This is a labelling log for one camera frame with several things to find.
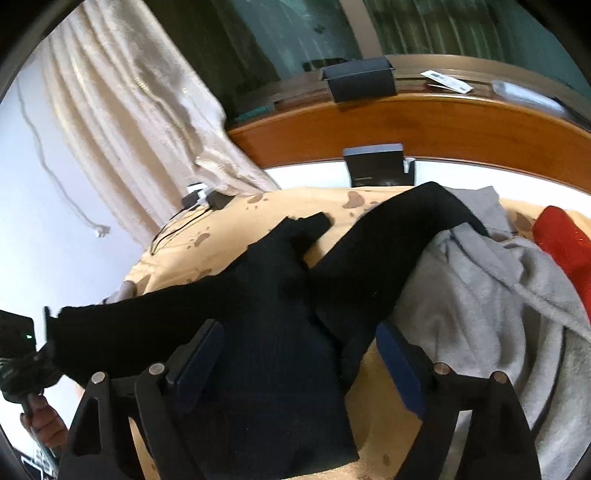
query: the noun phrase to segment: white cable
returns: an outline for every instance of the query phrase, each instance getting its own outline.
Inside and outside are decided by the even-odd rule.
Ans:
[[[45,172],[49,176],[51,182],[53,183],[54,187],[61,194],[61,196],[66,201],[66,203],[68,204],[70,209],[74,212],[74,214],[83,223],[85,223],[88,227],[92,228],[95,231],[95,234],[98,238],[102,238],[105,235],[108,235],[109,232],[111,231],[111,227],[107,226],[107,225],[101,225],[99,223],[94,223],[92,220],[90,220],[86,216],[84,211],[82,211],[82,208],[80,208],[80,206],[68,195],[68,193],[66,192],[66,188],[64,187],[61,180],[57,177],[55,172],[47,164],[47,159],[45,157],[45,151],[43,150],[43,144],[41,143],[41,135],[39,134],[39,130],[37,130],[37,127],[33,124],[31,118],[27,114],[27,110],[25,108],[25,100],[22,96],[21,82],[20,82],[18,76],[17,76],[16,84],[17,84],[18,101],[21,105],[22,117],[23,117],[24,121],[27,123],[27,125],[29,126],[29,128],[31,129],[31,132],[33,133],[33,138],[35,139],[35,150],[37,151],[37,158],[39,160],[39,163],[41,164],[41,168],[43,168],[43,170],[45,170]]]

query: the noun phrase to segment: black cable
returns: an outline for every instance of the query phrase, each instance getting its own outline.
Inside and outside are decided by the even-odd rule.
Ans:
[[[163,240],[167,239],[169,236],[174,235],[175,233],[180,232],[181,230],[183,230],[187,225],[189,225],[190,223],[194,222],[195,220],[198,220],[199,218],[201,218],[203,215],[205,215],[207,212],[211,211],[210,207],[207,207],[204,211],[202,211],[199,215],[191,218],[188,222],[186,222],[183,226],[177,228],[176,230],[167,233],[166,235],[164,235],[161,239],[158,240],[158,242],[154,245],[154,242],[156,241],[156,239],[162,234],[162,232],[164,232],[164,230],[166,229],[166,227],[169,226],[170,222],[179,214],[185,212],[186,210],[181,210],[179,213],[177,213],[175,216],[173,216],[166,225],[164,225],[162,227],[162,229],[156,234],[156,236],[154,237],[154,239],[152,240],[152,243],[150,244],[150,256],[154,256],[154,254],[156,253],[156,249],[158,248],[158,246],[160,245],[160,243],[162,243]]]

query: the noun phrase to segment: white wall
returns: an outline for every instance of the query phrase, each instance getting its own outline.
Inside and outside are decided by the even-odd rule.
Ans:
[[[40,132],[49,166],[92,221],[111,227],[97,238],[61,199],[41,169],[33,135],[20,113],[16,84],[0,103],[0,309],[32,317],[44,343],[43,307],[96,303],[115,291],[141,248],[116,223],[63,141],[46,101],[39,65],[19,75],[27,112]],[[73,384],[47,391],[70,424],[77,406]],[[13,445],[33,452],[20,426],[19,406],[0,400],[0,423]]]

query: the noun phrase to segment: wooden headboard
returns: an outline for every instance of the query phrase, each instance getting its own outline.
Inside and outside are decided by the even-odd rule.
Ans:
[[[502,100],[402,93],[276,113],[229,131],[260,167],[342,157],[346,147],[401,142],[410,157],[482,164],[591,193],[591,134]]]

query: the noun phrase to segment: paper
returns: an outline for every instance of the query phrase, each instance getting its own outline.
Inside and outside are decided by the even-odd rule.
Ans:
[[[435,70],[427,70],[426,72],[422,72],[421,75],[430,78],[431,80],[435,80],[436,82],[439,82],[442,85],[445,85],[447,88],[450,88],[454,92],[468,93],[474,89],[474,87],[471,87],[466,82],[450,77],[449,75],[444,75],[442,73],[435,72]]]

